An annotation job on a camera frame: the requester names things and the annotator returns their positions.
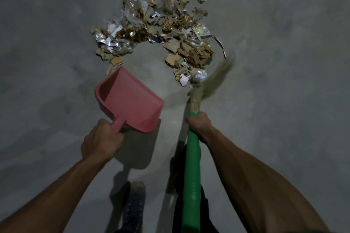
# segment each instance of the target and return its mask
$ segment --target dustpan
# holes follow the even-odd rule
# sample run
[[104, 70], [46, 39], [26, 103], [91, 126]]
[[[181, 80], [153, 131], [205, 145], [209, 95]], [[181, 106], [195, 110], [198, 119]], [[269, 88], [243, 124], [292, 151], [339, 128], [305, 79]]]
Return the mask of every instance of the dustpan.
[[142, 133], [153, 131], [164, 106], [164, 100], [124, 67], [98, 84], [95, 96], [101, 110], [113, 120], [116, 133], [124, 126]]

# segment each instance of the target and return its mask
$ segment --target broom bristles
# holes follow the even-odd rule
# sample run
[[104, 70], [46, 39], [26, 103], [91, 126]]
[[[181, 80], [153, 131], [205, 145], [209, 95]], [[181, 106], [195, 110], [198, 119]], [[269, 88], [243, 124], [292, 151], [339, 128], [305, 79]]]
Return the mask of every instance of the broom bristles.
[[219, 64], [217, 69], [203, 82], [190, 92], [190, 111], [199, 111], [201, 100], [215, 93], [216, 89], [225, 80], [227, 73], [233, 67], [233, 59], [228, 57]]

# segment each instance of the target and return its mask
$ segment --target hand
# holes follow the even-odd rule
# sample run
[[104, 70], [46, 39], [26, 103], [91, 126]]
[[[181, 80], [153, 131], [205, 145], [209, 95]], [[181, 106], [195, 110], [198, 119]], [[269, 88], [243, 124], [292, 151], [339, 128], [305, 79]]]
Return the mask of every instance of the hand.
[[115, 134], [111, 124], [105, 119], [99, 119], [97, 125], [85, 136], [81, 144], [83, 159], [94, 157], [98, 163], [105, 165], [120, 149], [124, 135]]
[[197, 116], [186, 118], [186, 122], [190, 125], [192, 131], [205, 138], [205, 135], [212, 130], [211, 121], [205, 112], [199, 112]]

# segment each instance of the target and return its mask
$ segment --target concrete floor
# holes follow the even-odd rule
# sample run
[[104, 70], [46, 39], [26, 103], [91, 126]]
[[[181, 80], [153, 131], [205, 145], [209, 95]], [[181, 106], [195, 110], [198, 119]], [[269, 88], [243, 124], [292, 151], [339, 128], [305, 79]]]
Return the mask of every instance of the concrete floor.
[[[209, 0], [190, 6], [208, 10], [204, 23], [237, 56], [227, 81], [202, 105], [213, 125], [289, 179], [332, 230], [348, 231], [349, 0]], [[107, 63], [94, 55], [88, 29], [118, 14], [121, 0], [0, 0], [0, 7], [3, 219], [81, 158], [82, 138], [104, 117], [94, 86]], [[219, 46], [212, 46], [216, 54], [208, 71], [222, 58]], [[166, 54], [146, 42], [123, 58], [166, 101], [158, 135], [128, 136], [119, 160], [87, 189], [66, 232], [105, 231], [110, 194], [127, 179], [146, 184], [143, 232], [171, 232], [176, 196], [165, 190], [170, 158], [186, 136], [179, 133], [188, 87], [174, 81]], [[201, 168], [213, 224], [220, 232], [244, 232], [204, 146]]]

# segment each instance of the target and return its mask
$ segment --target shoe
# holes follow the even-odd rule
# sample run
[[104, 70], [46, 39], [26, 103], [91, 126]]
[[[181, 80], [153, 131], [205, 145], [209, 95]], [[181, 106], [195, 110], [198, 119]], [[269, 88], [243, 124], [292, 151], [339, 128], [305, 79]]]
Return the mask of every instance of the shoe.
[[132, 182], [129, 198], [123, 211], [123, 226], [128, 232], [141, 233], [146, 187], [143, 182]]

